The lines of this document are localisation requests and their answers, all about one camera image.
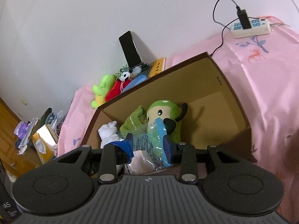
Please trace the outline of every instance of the wooden cabinet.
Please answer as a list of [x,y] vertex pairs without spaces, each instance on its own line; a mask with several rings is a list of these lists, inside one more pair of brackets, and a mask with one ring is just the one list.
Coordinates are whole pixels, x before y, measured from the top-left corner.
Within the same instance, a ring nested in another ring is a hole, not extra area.
[[0,158],[5,169],[15,177],[35,168],[23,157],[17,155],[17,150],[15,150],[17,136],[13,132],[18,123],[0,102]]

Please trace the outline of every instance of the yellow book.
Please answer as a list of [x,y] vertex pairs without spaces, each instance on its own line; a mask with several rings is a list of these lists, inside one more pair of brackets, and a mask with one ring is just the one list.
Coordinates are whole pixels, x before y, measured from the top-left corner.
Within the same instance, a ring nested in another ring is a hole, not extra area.
[[152,66],[152,68],[149,72],[149,78],[156,76],[160,72],[164,71],[165,57],[162,57],[161,59],[156,60],[151,66]]

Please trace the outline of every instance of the red plush toy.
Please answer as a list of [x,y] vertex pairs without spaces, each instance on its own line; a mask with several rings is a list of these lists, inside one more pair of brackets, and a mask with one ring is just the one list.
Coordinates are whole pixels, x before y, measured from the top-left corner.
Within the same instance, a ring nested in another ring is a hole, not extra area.
[[115,81],[113,87],[107,93],[105,97],[105,101],[109,101],[110,99],[116,97],[121,94],[123,89],[131,82],[130,80],[131,74],[128,71],[123,72],[119,78]]

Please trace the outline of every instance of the smartphone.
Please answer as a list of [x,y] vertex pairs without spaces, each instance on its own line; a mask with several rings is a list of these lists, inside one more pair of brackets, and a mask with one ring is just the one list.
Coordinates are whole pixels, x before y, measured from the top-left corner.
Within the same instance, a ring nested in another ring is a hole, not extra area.
[[135,46],[131,31],[128,31],[120,36],[119,42],[121,43],[129,68],[141,65],[142,60]]

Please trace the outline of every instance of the deer print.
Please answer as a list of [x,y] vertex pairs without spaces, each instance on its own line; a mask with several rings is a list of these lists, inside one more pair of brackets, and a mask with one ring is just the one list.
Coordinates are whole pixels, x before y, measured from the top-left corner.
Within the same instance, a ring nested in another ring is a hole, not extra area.
[[254,60],[258,61],[258,60],[255,58],[256,56],[258,56],[260,60],[261,60],[261,56],[262,56],[264,59],[266,59],[263,55],[261,55],[261,52],[260,52],[259,49],[253,49],[253,50],[250,50],[250,52],[252,52],[252,53],[254,53],[254,54],[248,56],[248,62],[249,62],[249,63],[250,63],[249,59],[252,59],[252,58],[253,58]]

